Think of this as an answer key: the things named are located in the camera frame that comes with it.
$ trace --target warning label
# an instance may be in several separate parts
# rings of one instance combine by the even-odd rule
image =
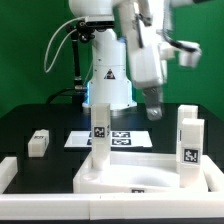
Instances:
[[[116,79],[111,69],[107,72],[104,79]]]

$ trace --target black cable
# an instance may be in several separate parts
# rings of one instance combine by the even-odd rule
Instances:
[[[141,28],[140,28],[140,19],[142,20],[141,16],[136,14],[135,15],[135,21],[136,21],[136,30],[138,34],[138,45],[140,48],[143,48],[143,40],[142,40],[142,35],[141,35]]]
[[[62,93],[68,92],[68,91],[75,91],[74,88],[66,88],[58,91],[57,93],[52,94],[48,97],[46,104],[50,104],[56,97],[63,96]]]
[[[68,24],[66,26],[67,33],[76,30],[74,26]],[[74,63],[74,85],[82,85],[82,77],[80,73],[80,62],[79,62],[79,47],[78,47],[78,40],[79,40],[79,33],[76,30],[74,33],[71,34],[71,41],[72,41],[72,50],[73,50],[73,63]]]
[[[193,2],[194,2],[195,4],[203,3],[203,2],[208,2],[208,1],[211,1],[211,0],[193,0]]]
[[[164,19],[163,19],[163,38],[165,39],[165,41],[167,41],[171,46],[187,51],[189,53],[193,53],[195,51],[197,51],[196,48],[193,47],[188,47],[184,44],[182,44],[179,41],[173,40],[171,37],[168,36],[168,32],[166,29],[166,20],[167,20],[167,12],[170,10],[170,0],[165,1],[165,9],[164,9]]]

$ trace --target white robot link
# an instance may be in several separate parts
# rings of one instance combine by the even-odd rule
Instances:
[[[147,116],[162,117],[162,85],[167,80],[167,60],[180,51],[179,63],[195,67],[200,59],[199,44],[175,41],[168,35],[172,28],[171,9],[208,0],[69,0],[82,42],[92,40],[93,77],[83,107],[110,103],[112,111],[135,107],[132,85],[126,77],[126,46],[135,88],[143,90]],[[117,39],[113,7],[119,11],[122,34]]]

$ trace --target white platform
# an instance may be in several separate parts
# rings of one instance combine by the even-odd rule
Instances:
[[[144,154],[141,155],[144,165],[148,166],[148,160],[143,159]],[[164,155],[153,156],[157,157],[157,160],[151,160],[150,166],[164,167]],[[133,164],[131,157],[126,156],[127,166]],[[123,160],[122,156],[119,158],[118,164]],[[166,160],[166,167],[169,167],[169,164],[170,166],[173,164],[175,155],[169,155],[167,158],[170,158]],[[91,167],[91,161],[89,162],[83,164],[82,175],[88,171],[88,167],[86,170],[83,169],[85,166]],[[135,165],[142,165],[138,163],[139,160],[136,158]],[[191,189],[176,191],[176,188],[173,188],[174,191],[159,192],[157,188],[155,192],[151,188],[151,193],[141,194],[0,195],[0,220],[224,218],[224,175],[208,156],[202,156],[202,167],[211,192],[204,191],[203,183],[198,185],[202,186],[202,191],[195,188],[193,191]]]

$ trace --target small white block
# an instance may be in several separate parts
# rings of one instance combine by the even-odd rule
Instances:
[[[36,131],[28,143],[29,157],[43,157],[49,144],[49,131]]]

